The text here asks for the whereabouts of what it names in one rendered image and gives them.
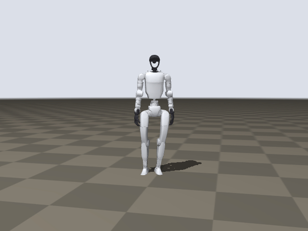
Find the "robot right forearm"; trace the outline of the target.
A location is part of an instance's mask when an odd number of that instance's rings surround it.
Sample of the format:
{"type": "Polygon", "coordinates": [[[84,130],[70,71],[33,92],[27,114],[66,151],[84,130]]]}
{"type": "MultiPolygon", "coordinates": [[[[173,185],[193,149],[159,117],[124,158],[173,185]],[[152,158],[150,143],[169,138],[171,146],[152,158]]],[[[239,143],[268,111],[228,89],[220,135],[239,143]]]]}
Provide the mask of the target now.
{"type": "Polygon", "coordinates": [[[136,113],[137,109],[140,110],[140,107],[141,107],[141,98],[137,97],[137,92],[136,92],[136,102],[135,102],[134,112],[136,113]]]}

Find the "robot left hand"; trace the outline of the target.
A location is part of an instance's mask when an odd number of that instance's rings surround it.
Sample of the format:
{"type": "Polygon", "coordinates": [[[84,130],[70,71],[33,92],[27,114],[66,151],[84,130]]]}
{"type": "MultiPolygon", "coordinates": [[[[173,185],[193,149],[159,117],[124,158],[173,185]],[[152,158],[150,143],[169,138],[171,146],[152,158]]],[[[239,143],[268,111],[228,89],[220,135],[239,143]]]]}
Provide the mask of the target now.
{"type": "Polygon", "coordinates": [[[173,120],[174,120],[174,112],[173,112],[172,108],[170,109],[170,114],[171,114],[171,121],[170,121],[169,125],[172,125],[173,124],[173,120]]]}

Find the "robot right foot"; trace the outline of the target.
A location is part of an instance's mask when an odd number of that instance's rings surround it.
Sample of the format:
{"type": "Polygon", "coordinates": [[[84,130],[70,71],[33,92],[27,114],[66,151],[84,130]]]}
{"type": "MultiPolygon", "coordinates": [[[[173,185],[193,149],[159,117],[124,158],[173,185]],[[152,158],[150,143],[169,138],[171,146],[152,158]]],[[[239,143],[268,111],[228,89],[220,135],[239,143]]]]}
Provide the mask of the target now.
{"type": "Polygon", "coordinates": [[[148,169],[148,168],[146,169],[146,167],[145,167],[145,168],[142,170],[141,175],[147,175],[148,172],[149,172],[149,169],[148,169]]]}

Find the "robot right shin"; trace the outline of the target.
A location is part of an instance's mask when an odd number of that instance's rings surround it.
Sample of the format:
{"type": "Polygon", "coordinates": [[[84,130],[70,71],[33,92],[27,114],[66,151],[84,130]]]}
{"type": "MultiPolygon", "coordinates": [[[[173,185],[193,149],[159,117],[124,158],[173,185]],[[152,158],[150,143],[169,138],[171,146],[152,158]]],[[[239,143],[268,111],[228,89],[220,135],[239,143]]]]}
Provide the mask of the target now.
{"type": "Polygon", "coordinates": [[[149,155],[149,147],[146,147],[146,144],[142,143],[141,144],[141,156],[143,159],[143,168],[146,167],[146,169],[147,169],[148,155],[149,155]]]}

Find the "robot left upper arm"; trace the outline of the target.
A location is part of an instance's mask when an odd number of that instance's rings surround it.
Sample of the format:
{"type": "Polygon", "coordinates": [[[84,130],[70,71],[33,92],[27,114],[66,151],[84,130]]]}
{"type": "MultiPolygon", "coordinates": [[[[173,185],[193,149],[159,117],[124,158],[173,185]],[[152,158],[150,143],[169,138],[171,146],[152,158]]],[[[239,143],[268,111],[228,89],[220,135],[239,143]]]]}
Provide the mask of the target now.
{"type": "Polygon", "coordinates": [[[165,81],[165,86],[166,86],[166,92],[165,92],[165,95],[167,97],[170,97],[172,96],[172,91],[171,91],[171,76],[169,74],[164,74],[164,80],[165,81]]]}

